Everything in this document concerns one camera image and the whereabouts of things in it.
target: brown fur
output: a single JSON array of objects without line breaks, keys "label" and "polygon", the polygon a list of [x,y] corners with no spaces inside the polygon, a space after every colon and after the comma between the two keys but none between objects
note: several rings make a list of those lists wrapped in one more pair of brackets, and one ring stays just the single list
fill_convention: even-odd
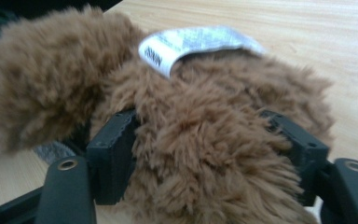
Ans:
[{"label": "brown fur", "polygon": [[138,161],[122,206],[137,223],[315,223],[277,154],[290,146],[259,113],[283,113],[329,143],[328,83],[244,50],[185,58],[167,79],[139,59],[144,36],[122,15],[90,9],[6,28],[0,147],[63,138],[90,116],[92,136],[135,107]]}]

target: white tag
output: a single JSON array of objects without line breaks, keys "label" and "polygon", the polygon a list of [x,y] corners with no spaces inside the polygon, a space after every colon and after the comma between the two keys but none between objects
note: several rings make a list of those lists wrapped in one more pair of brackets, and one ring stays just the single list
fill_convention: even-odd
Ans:
[{"label": "white tag", "polygon": [[165,77],[170,77],[173,64],[191,53],[221,49],[248,49],[263,54],[264,48],[250,36],[226,26],[175,29],[152,34],[139,46],[141,58]]}]

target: wooden table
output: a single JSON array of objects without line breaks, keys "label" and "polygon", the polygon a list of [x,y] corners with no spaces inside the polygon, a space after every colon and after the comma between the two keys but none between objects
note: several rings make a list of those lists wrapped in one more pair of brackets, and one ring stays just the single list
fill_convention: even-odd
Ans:
[{"label": "wooden table", "polygon": [[[336,119],[334,158],[358,160],[358,1],[125,0],[120,11],[146,30],[229,25],[257,39],[268,54],[311,66],[334,82],[326,102]],[[0,204],[43,184],[47,166],[32,152],[0,159]],[[98,207],[100,223],[126,223]]]}]

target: dark background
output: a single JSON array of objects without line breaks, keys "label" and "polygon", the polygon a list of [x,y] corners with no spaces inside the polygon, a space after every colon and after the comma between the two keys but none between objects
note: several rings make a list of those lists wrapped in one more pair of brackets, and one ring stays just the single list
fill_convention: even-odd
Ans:
[{"label": "dark background", "polygon": [[106,11],[119,2],[121,0],[0,0],[0,8],[12,11],[23,18],[33,19],[53,9],[62,10],[67,7],[81,9],[86,4]]}]

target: stuffed animal's leg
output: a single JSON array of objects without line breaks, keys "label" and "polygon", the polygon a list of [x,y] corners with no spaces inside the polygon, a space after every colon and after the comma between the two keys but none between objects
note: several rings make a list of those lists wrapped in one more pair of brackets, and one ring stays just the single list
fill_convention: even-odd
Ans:
[{"label": "stuffed animal's leg", "polygon": [[131,57],[143,33],[99,9],[20,21],[0,36],[0,150],[68,136],[102,99],[102,79]]}]

